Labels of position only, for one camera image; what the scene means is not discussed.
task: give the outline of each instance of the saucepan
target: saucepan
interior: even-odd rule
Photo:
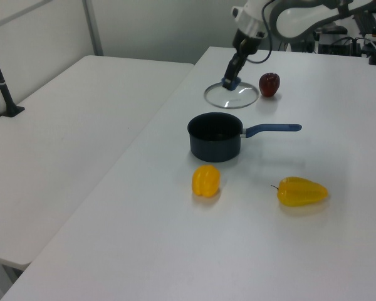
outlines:
[[[188,123],[191,152],[206,162],[224,162],[236,157],[241,137],[249,138],[259,132],[297,132],[299,124],[258,124],[248,129],[235,116],[227,113],[206,113]]]

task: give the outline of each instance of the white table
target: white table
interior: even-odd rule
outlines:
[[[215,164],[221,193],[204,204],[191,192],[203,162],[187,124],[222,111],[202,94],[232,54],[205,53],[3,301],[376,300],[376,66],[283,52],[246,65],[244,81],[275,71],[280,89],[228,112],[244,126],[303,129],[244,139]],[[281,206],[270,185],[286,176],[322,183],[330,198]]]
[[[192,69],[87,56],[0,118],[0,262],[24,269]]]

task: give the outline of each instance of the apple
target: apple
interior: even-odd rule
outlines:
[[[259,89],[264,97],[272,97],[280,87],[280,77],[275,73],[266,73],[259,80]]]

